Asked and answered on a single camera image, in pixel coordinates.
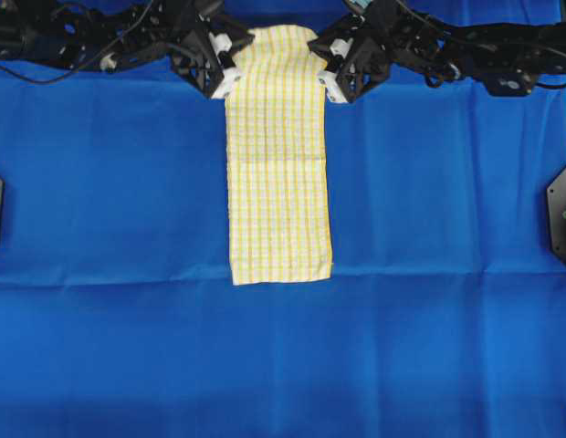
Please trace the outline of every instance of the yellow stripe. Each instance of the yellow stripe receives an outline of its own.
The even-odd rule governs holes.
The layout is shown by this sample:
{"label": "yellow stripe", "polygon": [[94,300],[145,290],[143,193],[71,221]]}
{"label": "yellow stripe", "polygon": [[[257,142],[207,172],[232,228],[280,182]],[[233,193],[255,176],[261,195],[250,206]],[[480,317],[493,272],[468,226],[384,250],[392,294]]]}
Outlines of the yellow stripe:
{"label": "yellow stripe", "polygon": [[[289,58],[290,58],[290,50],[292,49],[291,45],[291,34],[289,33],[289,27],[285,26],[285,31],[288,34],[288,52],[286,53],[285,57],[285,66],[288,65]],[[283,93],[286,92],[287,89],[287,69],[283,73]],[[287,136],[287,111],[286,108],[283,108],[283,177],[285,178],[285,208],[286,208],[286,218],[287,218],[287,239],[288,239],[288,259],[286,260],[288,265],[288,279],[287,281],[291,281],[291,273],[293,272],[293,255],[291,254],[291,201],[289,199],[289,180],[288,180],[288,156],[287,156],[287,144],[288,144],[288,136]]]}
{"label": "yellow stripe", "polygon": [[[268,34],[268,39],[269,41],[273,41],[273,35],[271,34],[273,28],[269,28],[267,29],[267,34]],[[277,52],[274,52],[273,56],[276,57],[277,62],[275,63],[275,67],[273,68],[273,70],[269,71],[268,75],[271,77],[275,78],[275,87],[272,87],[272,91],[273,91],[273,97],[270,99],[268,94],[266,95],[266,104],[268,104],[268,106],[270,108],[272,108],[272,110],[270,111],[271,114],[276,117],[276,108],[277,108],[277,93],[278,93],[278,72],[279,72],[279,65],[281,63],[281,57],[276,56]],[[277,217],[276,219],[276,223],[275,223],[275,234],[277,235],[277,239],[278,239],[278,281],[282,281],[283,278],[283,263],[285,260],[285,255],[283,254],[283,238],[281,235],[281,208],[279,205],[279,201],[281,199],[281,192],[282,190],[279,190],[279,168],[278,168],[278,164],[279,164],[279,155],[278,155],[278,137],[277,137],[277,123],[279,123],[279,121],[277,119],[274,119],[275,122],[275,131],[274,131],[274,165],[273,168],[275,170],[275,197],[276,197],[276,202],[275,202],[275,215]]]}
{"label": "yellow stripe", "polygon": [[[268,56],[268,63],[267,63],[267,70],[265,72],[265,75],[263,75],[263,79],[265,80],[265,98],[268,95],[268,85],[269,82],[267,80],[267,78],[269,78],[271,76],[271,64],[273,62],[273,54],[275,53],[275,45],[273,44],[273,39],[271,38],[271,33],[267,32],[268,35],[268,44],[269,47],[271,49],[270,54],[267,54]],[[264,134],[265,134],[265,193],[267,196],[267,200],[266,200],[266,205],[267,205],[267,226],[268,226],[268,230],[267,230],[267,235],[268,235],[268,271],[267,271],[267,281],[271,282],[273,281],[273,233],[272,233],[272,228],[271,228],[271,191],[270,191],[270,172],[269,172],[269,164],[270,164],[270,159],[269,159],[269,153],[268,153],[268,124],[267,124],[267,116],[268,116],[268,108],[267,108],[267,99],[263,99],[263,120],[264,120],[264,125],[263,125],[263,130],[264,130]]]}
{"label": "yellow stripe", "polygon": [[318,141],[320,142],[320,155],[321,155],[321,190],[323,191],[323,213],[324,214],[324,227],[325,227],[325,238],[326,238],[326,246],[327,246],[327,256],[328,260],[326,260],[327,266],[327,277],[331,276],[331,255],[332,255],[332,247],[331,247],[331,232],[330,232],[330,209],[328,206],[328,161],[326,160],[326,122],[325,122],[325,108],[326,108],[326,95],[324,93],[318,93],[318,97],[320,99],[320,128],[318,131]]}
{"label": "yellow stripe", "polygon": [[[250,53],[252,54],[251,60],[248,61],[248,64],[250,65],[251,69],[249,69],[248,71],[248,80],[251,80],[252,77],[252,73],[253,73],[253,62],[255,60],[255,46],[251,45],[250,47]],[[246,234],[248,237],[248,247],[247,247],[247,253],[248,253],[248,259],[247,259],[247,263],[248,263],[248,281],[250,283],[253,283],[253,205],[252,205],[252,193],[250,190],[250,177],[251,177],[251,172],[250,172],[250,162],[251,162],[251,157],[250,157],[250,147],[248,145],[248,136],[250,134],[250,128],[251,128],[251,118],[249,117],[249,101],[250,101],[250,87],[246,87],[246,95],[245,95],[245,126],[246,126],[246,138],[245,138],[245,162],[246,162],[246,208],[248,209],[247,213],[247,229],[246,229]]]}

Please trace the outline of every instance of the blue cloth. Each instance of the blue cloth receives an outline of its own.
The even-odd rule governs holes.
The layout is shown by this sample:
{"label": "blue cloth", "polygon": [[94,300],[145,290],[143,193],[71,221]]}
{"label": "blue cloth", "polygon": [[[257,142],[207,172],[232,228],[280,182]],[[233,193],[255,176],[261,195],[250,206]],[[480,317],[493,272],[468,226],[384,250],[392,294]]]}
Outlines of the blue cloth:
{"label": "blue cloth", "polygon": [[[459,25],[552,23],[556,3],[411,2]],[[227,8],[317,30],[345,13]],[[0,438],[566,437],[544,200],[566,92],[395,68],[329,104],[335,267],[309,285],[231,286],[224,112],[166,61],[43,88],[0,73]]]}

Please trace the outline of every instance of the blue fabric surface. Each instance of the blue fabric surface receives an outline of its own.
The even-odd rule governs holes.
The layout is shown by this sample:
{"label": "blue fabric surface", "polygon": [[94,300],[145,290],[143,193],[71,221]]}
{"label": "blue fabric surface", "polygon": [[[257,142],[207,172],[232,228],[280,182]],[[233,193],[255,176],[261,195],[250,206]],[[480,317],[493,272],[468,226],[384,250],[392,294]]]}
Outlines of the blue fabric surface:
{"label": "blue fabric surface", "polygon": [[[460,25],[551,23],[556,3],[411,2]],[[227,7],[316,30],[345,12]],[[0,438],[566,437],[544,200],[566,92],[395,68],[326,111],[333,279],[234,288],[223,102],[166,61],[46,88],[0,73]]]}

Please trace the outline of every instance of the yellow checkered towel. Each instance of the yellow checkered towel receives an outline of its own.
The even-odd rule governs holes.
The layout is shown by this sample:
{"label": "yellow checkered towel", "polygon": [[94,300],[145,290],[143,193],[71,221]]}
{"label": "yellow checkered towel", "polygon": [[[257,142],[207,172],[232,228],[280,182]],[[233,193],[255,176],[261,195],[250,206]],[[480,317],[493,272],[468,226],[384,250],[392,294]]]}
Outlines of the yellow checkered towel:
{"label": "yellow checkered towel", "polygon": [[235,285],[330,277],[325,63],[298,26],[255,29],[226,100],[230,265]]}

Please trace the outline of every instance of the black cable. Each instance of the black cable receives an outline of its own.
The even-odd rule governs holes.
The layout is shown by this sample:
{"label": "black cable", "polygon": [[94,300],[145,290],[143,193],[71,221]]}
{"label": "black cable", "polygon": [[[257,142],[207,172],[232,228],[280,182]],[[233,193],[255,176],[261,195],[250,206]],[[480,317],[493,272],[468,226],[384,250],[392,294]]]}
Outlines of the black cable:
{"label": "black cable", "polygon": [[537,82],[537,87],[541,87],[542,89],[566,89],[566,83],[560,85],[552,85],[552,84],[541,84]]}
{"label": "black cable", "polygon": [[[422,21],[423,23],[425,23],[426,25],[428,25],[429,27],[433,28],[434,30],[436,30],[437,32],[439,32],[444,39],[453,41],[454,43],[457,44],[463,44],[463,45],[468,45],[468,46],[477,46],[477,47],[482,47],[485,48],[487,50],[490,51],[496,51],[496,49],[492,47],[492,45],[494,43],[492,42],[479,42],[479,41],[469,41],[469,40],[465,40],[465,39],[461,39],[461,38],[456,38],[454,36],[451,36],[449,34],[446,33],[445,30],[443,30],[442,28],[440,28],[439,26],[433,24],[430,20],[422,17],[421,15],[417,14],[413,9],[411,9],[409,6],[407,6],[403,0],[394,0],[396,3],[398,3],[406,12],[407,14],[409,14],[410,16],[413,16],[414,18],[416,18],[417,20]],[[549,46],[544,46],[542,44],[537,44],[537,43],[529,43],[529,42],[504,42],[504,43],[499,43],[500,45],[505,45],[505,46],[529,46],[529,47],[534,47],[537,48],[539,50],[545,50],[551,53],[554,53],[555,55],[559,55],[560,57],[564,57],[566,58],[566,53],[565,52],[561,52],[560,50],[557,50],[553,47],[549,47]]]}
{"label": "black cable", "polygon": [[61,80],[67,79],[67,78],[77,74],[79,71],[83,70],[84,68],[87,68],[90,65],[92,65],[100,57],[103,57],[115,44],[117,44],[119,41],[121,41],[123,38],[125,38],[130,32],[132,32],[138,25],[141,24],[141,22],[145,19],[145,17],[147,16],[147,14],[149,13],[149,11],[152,9],[153,5],[156,2],[157,2],[157,0],[151,0],[149,2],[149,4],[147,6],[145,6],[143,13],[139,16],[137,21],[135,21],[135,23],[133,23],[131,26],[129,26],[129,28],[127,30],[125,30],[122,34],[120,34],[115,39],[110,41],[109,44],[107,46],[105,46],[103,49],[101,49],[100,52],[97,53],[94,57],[92,57],[88,61],[84,62],[83,64],[80,64],[79,66],[71,69],[69,72],[64,73],[61,76],[58,76],[58,77],[55,77],[55,78],[52,78],[52,79],[43,79],[43,80],[42,79],[33,79],[33,78],[29,78],[25,75],[22,75],[21,73],[17,73],[16,71],[14,71],[10,68],[2,66],[1,64],[0,64],[0,70],[4,71],[5,73],[7,73],[11,76],[13,76],[14,78],[21,79],[21,80],[23,80],[27,83],[34,84],[34,85],[51,85],[51,84],[55,84],[57,82],[60,82]]}

